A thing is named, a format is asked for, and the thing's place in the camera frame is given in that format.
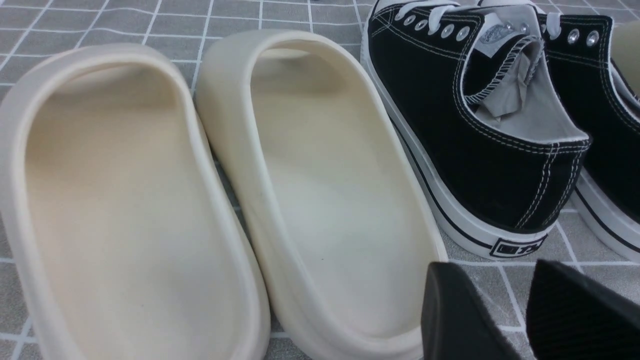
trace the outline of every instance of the grid pattern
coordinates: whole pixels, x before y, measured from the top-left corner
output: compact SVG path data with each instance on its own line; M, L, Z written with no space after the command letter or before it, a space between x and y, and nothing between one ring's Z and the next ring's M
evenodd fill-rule
M0 0L0 100L46 57L86 45L137 42L165 54L193 91L203 51L249 29L312 31L358 57L363 21L374 0ZM473 0L461 0L472 3ZM616 22L640 19L640 0L536 0L546 12L599 13ZM223 182L242 223L228 180ZM617 256L586 228L569 203L537 253L494 262L465 252L444 235L452 262L476 284L495 322L525 359L529 285L537 258L562 261L640 302L640 266ZM272 314L266 359L308 359ZM41 359L15 262L0 222L0 360Z

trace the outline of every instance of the logo on heel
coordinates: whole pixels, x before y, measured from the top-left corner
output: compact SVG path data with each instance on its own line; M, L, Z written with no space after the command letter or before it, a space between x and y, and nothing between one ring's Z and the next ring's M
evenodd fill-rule
M499 238L491 249L491 252L489 252L489 255L499 259L512 259L519 258L520 256L526 256L540 249L542 243L547 239L547 236L548 234L544 235L540 239L526 243L517 243L515 241Z

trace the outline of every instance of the slide sandal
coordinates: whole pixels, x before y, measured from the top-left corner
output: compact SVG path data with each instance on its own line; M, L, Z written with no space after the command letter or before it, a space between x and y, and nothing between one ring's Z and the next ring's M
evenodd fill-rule
M242 206L271 305L315 360L416 360L438 227L382 101L325 37L217 41L196 108Z
M491 319L474 283L453 263L429 265L422 346L429 360L520 360Z
M640 306L572 266L538 260L527 335L539 360L640 359Z
M81 48L0 106L0 209L47 360L254 360L266 290L179 70Z

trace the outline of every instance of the shoe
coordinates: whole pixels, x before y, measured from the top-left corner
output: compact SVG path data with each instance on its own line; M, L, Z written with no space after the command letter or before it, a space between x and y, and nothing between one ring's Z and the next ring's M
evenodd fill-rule
M538 250L591 139L553 89L531 6L379 0L361 62L436 221L488 259Z
M558 95L593 136L572 202L603 243L640 263L640 24L613 31L608 16L538 16Z
M262 359L266 289L180 71L85 47L0 106L0 211L48 360Z
M258 30L204 56L196 108L243 209L271 305L316 360L416 360L438 227L360 64Z

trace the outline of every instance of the low-top sneaker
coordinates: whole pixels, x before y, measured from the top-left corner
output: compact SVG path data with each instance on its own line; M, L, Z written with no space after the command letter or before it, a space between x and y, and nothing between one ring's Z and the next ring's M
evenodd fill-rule
M572 202L602 242L640 262L640 101L634 92L640 67L638 51L627 56L640 26L613 31L613 19L604 15L538 17L558 95L576 125L593 135Z
M543 54L529 5L379 0L365 24L361 62L436 221L485 258L542 245L591 144Z

